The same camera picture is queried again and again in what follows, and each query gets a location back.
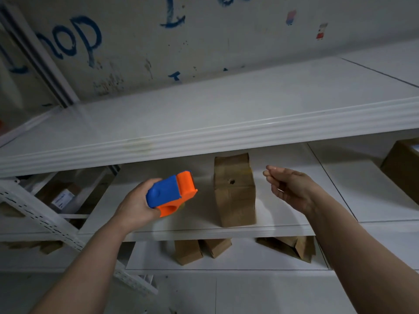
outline right hand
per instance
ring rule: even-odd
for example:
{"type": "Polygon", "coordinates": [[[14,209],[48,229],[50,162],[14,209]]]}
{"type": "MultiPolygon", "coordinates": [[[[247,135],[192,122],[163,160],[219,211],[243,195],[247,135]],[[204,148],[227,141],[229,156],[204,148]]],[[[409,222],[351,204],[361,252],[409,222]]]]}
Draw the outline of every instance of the right hand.
{"type": "Polygon", "coordinates": [[[314,206],[313,194],[324,191],[310,176],[293,169],[267,165],[263,175],[278,198],[304,215],[314,206]]]}

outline white floor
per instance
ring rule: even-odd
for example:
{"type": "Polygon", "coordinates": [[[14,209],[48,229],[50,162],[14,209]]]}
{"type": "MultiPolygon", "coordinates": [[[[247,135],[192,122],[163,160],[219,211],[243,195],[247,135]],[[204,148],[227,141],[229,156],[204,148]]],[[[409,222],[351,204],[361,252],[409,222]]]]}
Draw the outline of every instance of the white floor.
{"type": "MultiPolygon", "coordinates": [[[[0,312],[27,313],[60,274],[0,274],[0,312]]],[[[155,277],[159,295],[145,300],[114,281],[106,314],[355,313],[334,275],[176,274],[155,277]]]]}

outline orange and blue object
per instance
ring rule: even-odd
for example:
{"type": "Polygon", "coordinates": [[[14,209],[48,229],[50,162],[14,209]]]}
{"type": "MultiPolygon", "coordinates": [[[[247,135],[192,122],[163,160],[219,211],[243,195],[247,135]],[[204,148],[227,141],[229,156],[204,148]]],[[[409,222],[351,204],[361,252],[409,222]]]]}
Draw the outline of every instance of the orange and blue object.
{"type": "Polygon", "coordinates": [[[197,191],[191,172],[184,171],[155,183],[145,199],[149,207],[160,209],[160,217],[165,217],[177,211],[197,191]]]}

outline left hand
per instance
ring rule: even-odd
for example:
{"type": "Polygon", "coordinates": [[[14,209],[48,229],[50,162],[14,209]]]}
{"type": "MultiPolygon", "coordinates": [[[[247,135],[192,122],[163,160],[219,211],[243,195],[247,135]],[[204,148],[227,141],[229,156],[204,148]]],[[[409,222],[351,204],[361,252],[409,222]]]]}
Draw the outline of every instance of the left hand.
{"type": "Polygon", "coordinates": [[[160,217],[160,210],[150,208],[145,199],[148,190],[160,180],[161,178],[152,178],[142,182],[119,204],[111,220],[118,223],[126,234],[160,217]]]}

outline hand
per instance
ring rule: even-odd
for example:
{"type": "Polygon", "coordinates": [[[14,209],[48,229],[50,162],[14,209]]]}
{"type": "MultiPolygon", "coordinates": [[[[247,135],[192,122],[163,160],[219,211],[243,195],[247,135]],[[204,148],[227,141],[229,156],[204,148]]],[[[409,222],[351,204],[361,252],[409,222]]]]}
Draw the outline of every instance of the hand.
{"type": "Polygon", "coordinates": [[[307,174],[276,167],[266,166],[263,175],[271,184],[272,192],[295,210],[307,215],[314,206],[313,194],[324,191],[307,174]]]}
{"type": "Polygon", "coordinates": [[[126,234],[160,217],[160,210],[150,208],[145,199],[148,190],[160,180],[161,178],[152,178],[142,182],[119,204],[111,220],[122,227],[126,234]]]}

